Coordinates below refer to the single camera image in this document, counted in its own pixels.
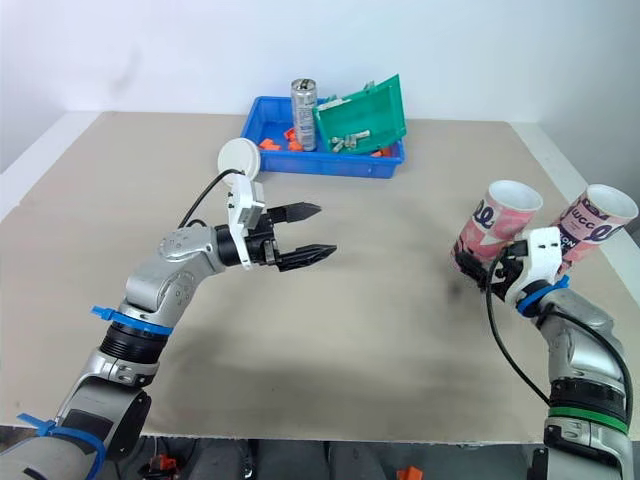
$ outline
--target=blue strap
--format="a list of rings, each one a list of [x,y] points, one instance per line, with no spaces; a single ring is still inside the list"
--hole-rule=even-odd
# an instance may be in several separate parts
[[[96,450],[96,457],[93,459],[93,465],[89,473],[87,474],[87,480],[92,480],[98,474],[105,459],[107,458],[107,449],[104,447],[104,443],[98,437],[91,435],[84,430],[77,430],[75,428],[68,427],[56,427],[56,422],[53,420],[40,420],[39,418],[32,417],[29,414],[21,413],[18,418],[30,425],[37,428],[36,435],[39,437],[53,437],[62,436],[77,438],[83,442],[91,445]]]
[[[528,297],[518,303],[518,312],[520,315],[524,315],[524,311],[534,302],[537,302],[542,297],[544,297],[547,293],[553,292],[554,290],[558,290],[559,288],[568,288],[569,287],[569,276],[565,275],[560,280],[558,280],[555,285],[549,285],[548,287],[541,288],[540,290],[536,290]]]
[[[114,322],[122,323],[128,327],[142,330],[143,332],[155,333],[158,335],[171,335],[173,328],[165,327],[162,325],[156,325],[155,323],[147,323],[142,320],[138,320],[128,315],[124,315],[113,308],[104,308],[94,306],[91,309],[91,313],[98,315],[103,320],[113,320]]]

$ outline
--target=pink paper cup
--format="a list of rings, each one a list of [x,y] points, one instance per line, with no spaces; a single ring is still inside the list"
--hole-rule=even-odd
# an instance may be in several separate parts
[[[487,266],[507,242],[524,230],[542,203],[540,194],[524,183],[493,182],[460,232],[451,256],[455,260],[457,253],[465,251]]]
[[[551,224],[560,230],[562,265],[558,275],[637,216],[638,205],[626,193],[607,185],[589,185]]]

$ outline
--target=blue plastic tray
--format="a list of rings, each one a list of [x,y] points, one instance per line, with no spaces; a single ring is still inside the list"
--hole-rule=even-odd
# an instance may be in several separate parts
[[[291,99],[288,97],[258,97],[253,102],[242,136],[256,145],[271,138],[282,150],[260,150],[260,170],[267,172],[343,175],[348,177],[391,178],[404,162],[402,140],[391,146],[391,157],[369,154],[351,155],[328,152],[318,135],[313,152],[291,152],[284,132],[293,126]]]

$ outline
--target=black cable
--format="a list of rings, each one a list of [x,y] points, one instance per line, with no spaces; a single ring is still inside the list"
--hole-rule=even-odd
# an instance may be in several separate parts
[[[618,367],[622,372],[622,379],[624,382],[624,388],[626,390],[625,411],[627,413],[627,426],[628,427],[631,426],[631,418],[633,417],[633,384],[631,380],[631,374],[629,373],[629,368],[627,367],[627,364],[622,358],[622,355],[620,355],[620,353],[618,353],[618,350],[616,350],[616,348],[613,345],[611,345],[611,342],[609,342],[609,340],[607,340],[605,337],[603,337],[600,333],[598,333],[596,330],[594,330],[590,326],[582,323],[576,317],[569,315],[568,313],[561,312],[559,310],[553,310],[552,312],[549,313],[549,315],[563,318],[564,320],[567,320],[568,322],[571,322],[574,325],[577,325],[578,327],[580,327],[582,330],[587,332],[593,338],[598,340],[598,342],[600,342],[600,344],[605,348],[605,350],[607,350],[611,354],[611,356],[613,356],[613,358],[616,360],[616,363],[618,364]]]
[[[199,441],[200,441],[200,439],[199,439],[199,438],[196,438],[196,439],[193,441],[193,445],[191,445],[191,451],[189,452],[189,455],[187,456],[187,458],[186,458],[186,459],[185,459],[185,461],[184,461],[185,466],[186,466],[186,465],[189,465],[189,462],[190,462],[190,461],[191,461],[191,459],[193,458],[193,454],[194,454],[194,453],[195,453],[195,451],[196,451],[196,445],[198,445],[198,442],[199,442]]]
[[[527,374],[520,369],[518,364],[509,354],[507,347],[505,347],[504,343],[502,342],[500,333],[498,333],[496,319],[494,318],[494,315],[493,315],[493,300],[491,297],[491,280],[493,279],[493,274],[495,273],[496,267],[498,266],[498,262],[503,257],[503,252],[504,251],[500,252],[500,254],[493,260],[493,262],[491,262],[491,266],[489,267],[489,273],[487,274],[487,278],[485,279],[485,300],[487,302],[487,316],[489,317],[489,326],[491,327],[491,333],[493,334],[493,338],[498,344],[498,348],[502,352],[502,355],[507,360],[509,365],[511,365],[511,368],[513,368],[513,370],[518,374],[518,376],[522,379],[522,381],[524,381],[524,383],[529,385],[531,390],[533,390],[535,394],[538,395],[538,397],[540,397],[540,399],[544,403],[549,405],[549,399],[547,398],[547,396],[542,392],[542,390],[538,388],[538,386],[535,383],[533,383],[533,381],[527,376]]]
[[[169,449],[169,443],[167,442],[167,440],[164,437],[158,437],[160,439],[160,443],[162,443],[162,446],[164,447],[164,453],[167,454],[167,457],[169,458],[173,458],[173,455],[171,455],[171,450]]]
[[[244,175],[244,172],[241,172],[240,170],[236,170],[235,168],[229,168],[229,169],[224,170],[223,172],[221,172],[216,178],[214,178],[211,181],[211,183],[209,185],[207,185],[207,187],[202,191],[202,193],[196,199],[196,201],[193,202],[193,205],[191,205],[191,208],[189,208],[189,210],[187,211],[186,215],[184,216],[184,218],[182,219],[180,224],[178,224],[178,228],[182,228],[187,224],[187,222],[189,221],[189,218],[191,218],[191,215],[193,215],[193,212],[195,212],[196,208],[198,208],[198,205],[200,205],[200,203],[202,203],[202,200],[204,200],[204,197],[206,197],[209,194],[211,189],[213,187],[215,187],[220,182],[220,180],[222,180],[227,175],[231,175],[232,173],[237,173],[239,175]]]
[[[118,462],[113,462],[113,465],[116,468],[116,477],[118,477],[118,480],[122,480],[122,471],[120,470],[120,464]]]
[[[207,224],[204,223],[199,218],[194,218],[193,220],[190,220],[189,223],[187,223],[187,227],[193,227],[194,225],[200,225],[201,227],[206,227],[207,226]]]

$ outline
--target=white disc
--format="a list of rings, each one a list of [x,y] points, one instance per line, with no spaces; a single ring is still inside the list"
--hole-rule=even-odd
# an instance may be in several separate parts
[[[243,170],[250,180],[256,178],[260,171],[258,146],[248,138],[234,138],[225,143],[218,154],[218,172],[222,173],[229,168]],[[223,181],[231,186],[233,176],[227,175]]]

